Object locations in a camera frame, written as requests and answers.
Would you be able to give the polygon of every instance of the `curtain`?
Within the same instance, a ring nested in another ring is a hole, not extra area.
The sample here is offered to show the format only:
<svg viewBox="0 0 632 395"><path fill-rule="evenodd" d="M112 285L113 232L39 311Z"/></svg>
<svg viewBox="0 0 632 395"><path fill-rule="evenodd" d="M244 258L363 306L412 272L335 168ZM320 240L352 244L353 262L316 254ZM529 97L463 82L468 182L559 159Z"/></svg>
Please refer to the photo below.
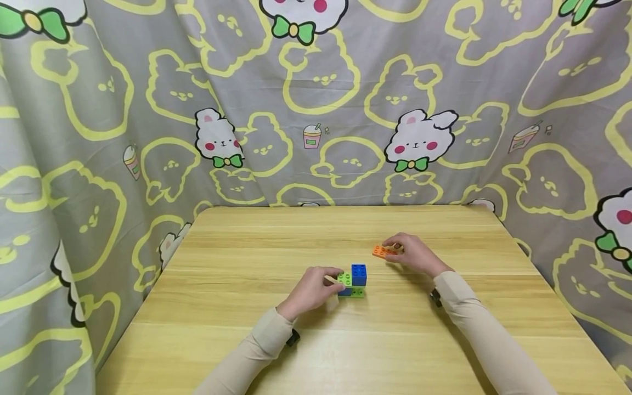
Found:
<svg viewBox="0 0 632 395"><path fill-rule="evenodd" d="M632 388L632 1L0 0L0 389L88 394L209 207L478 204Z"/></svg>

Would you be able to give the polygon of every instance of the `right hand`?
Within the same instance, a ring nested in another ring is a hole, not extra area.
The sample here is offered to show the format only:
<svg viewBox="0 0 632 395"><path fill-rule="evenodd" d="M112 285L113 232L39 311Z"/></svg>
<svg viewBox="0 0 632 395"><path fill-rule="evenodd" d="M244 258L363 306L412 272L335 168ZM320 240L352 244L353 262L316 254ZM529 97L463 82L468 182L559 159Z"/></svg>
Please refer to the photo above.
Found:
<svg viewBox="0 0 632 395"><path fill-rule="evenodd" d="M426 273L431 278L447 271L453 271L417 236L408 233L398 233L384 240L384 247L403 246L403 253L399 255L388 254L386 260L406 265L418 272Z"/></svg>

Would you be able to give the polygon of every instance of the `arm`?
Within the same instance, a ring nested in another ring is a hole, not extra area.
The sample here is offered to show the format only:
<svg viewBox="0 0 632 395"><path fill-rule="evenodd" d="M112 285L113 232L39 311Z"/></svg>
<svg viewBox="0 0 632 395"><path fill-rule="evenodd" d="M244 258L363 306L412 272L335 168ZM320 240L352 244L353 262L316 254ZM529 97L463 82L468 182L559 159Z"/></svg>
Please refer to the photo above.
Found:
<svg viewBox="0 0 632 395"><path fill-rule="evenodd" d="M474 349L487 377L500 395L557 394L544 374L494 316L480 303L465 280L418 237L406 233L384 246L403 246L401 255L387 255L434 279L450 319Z"/></svg>
<svg viewBox="0 0 632 395"><path fill-rule="evenodd" d="M243 395L263 368L278 358L292 335L293 323L268 310L252 332L195 390L194 395Z"/></svg>
<svg viewBox="0 0 632 395"><path fill-rule="evenodd" d="M453 271L434 279L441 301L474 349L485 374L500 395L557 394L520 345Z"/></svg>
<svg viewBox="0 0 632 395"><path fill-rule="evenodd" d="M278 358L292 335L296 318L344 290L343 284L333 284L325 278L335 278L342 272L334 267L307 269L289 296L264 314L252 332L204 379L194 395L244 395L259 372Z"/></svg>

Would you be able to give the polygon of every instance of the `left hand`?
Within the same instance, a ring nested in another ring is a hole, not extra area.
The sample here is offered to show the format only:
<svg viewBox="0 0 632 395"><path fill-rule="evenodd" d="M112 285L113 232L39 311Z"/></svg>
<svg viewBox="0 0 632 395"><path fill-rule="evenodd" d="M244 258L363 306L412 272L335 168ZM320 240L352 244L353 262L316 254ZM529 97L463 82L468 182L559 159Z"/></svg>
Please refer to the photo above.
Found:
<svg viewBox="0 0 632 395"><path fill-rule="evenodd" d="M343 272L336 267L308 268L287 299L277 306L277 312L293 322L299 315L322 306L330 296L344 291L344 284L332 283L325 276L337 278Z"/></svg>

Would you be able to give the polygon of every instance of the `orange lego brick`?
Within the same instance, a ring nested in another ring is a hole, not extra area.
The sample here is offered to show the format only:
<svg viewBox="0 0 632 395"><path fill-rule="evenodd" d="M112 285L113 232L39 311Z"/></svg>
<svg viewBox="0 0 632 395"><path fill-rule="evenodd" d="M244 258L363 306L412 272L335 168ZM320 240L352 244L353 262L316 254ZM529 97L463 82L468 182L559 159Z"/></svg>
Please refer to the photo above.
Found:
<svg viewBox="0 0 632 395"><path fill-rule="evenodd" d="M392 250L390 248L384 248L381 245L376 245L373 248L373 256L374 257L378 257L378 258L382 258L382 259L386 259L386 255L399 255L401 252L397 251L397 250Z"/></svg>

